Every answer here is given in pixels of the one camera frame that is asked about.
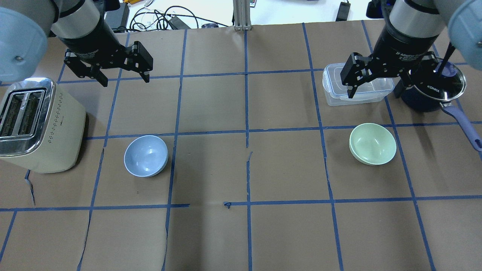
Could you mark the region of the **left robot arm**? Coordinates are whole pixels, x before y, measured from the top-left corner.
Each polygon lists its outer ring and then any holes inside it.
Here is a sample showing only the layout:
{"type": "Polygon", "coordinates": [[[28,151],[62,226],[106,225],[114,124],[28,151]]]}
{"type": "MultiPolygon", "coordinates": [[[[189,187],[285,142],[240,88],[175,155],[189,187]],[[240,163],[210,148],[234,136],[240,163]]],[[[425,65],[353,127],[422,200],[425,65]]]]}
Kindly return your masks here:
{"type": "Polygon", "coordinates": [[[107,87],[103,69],[124,69],[150,81],[153,57],[139,41],[121,45],[92,0],[2,0],[0,19],[2,82],[31,77],[51,33],[67,47],[64,63],[78,78],[107,87]]]}

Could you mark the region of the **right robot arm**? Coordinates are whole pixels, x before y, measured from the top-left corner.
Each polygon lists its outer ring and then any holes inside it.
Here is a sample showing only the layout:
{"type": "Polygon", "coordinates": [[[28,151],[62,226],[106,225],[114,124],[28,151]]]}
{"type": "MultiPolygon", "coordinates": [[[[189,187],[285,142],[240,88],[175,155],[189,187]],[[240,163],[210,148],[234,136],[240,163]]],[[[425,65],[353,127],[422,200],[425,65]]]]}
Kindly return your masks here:
{"type": "Polygon", "coordinates": [[[399,77],[404,88],[413,86],[415,70],[428,56],[443,29],[472,68],[481,70],[480,0],[380,0],[384,19],[373,52],[351,53],[340,74],[353,98],[358,87],[378,78],[399,77]]]}

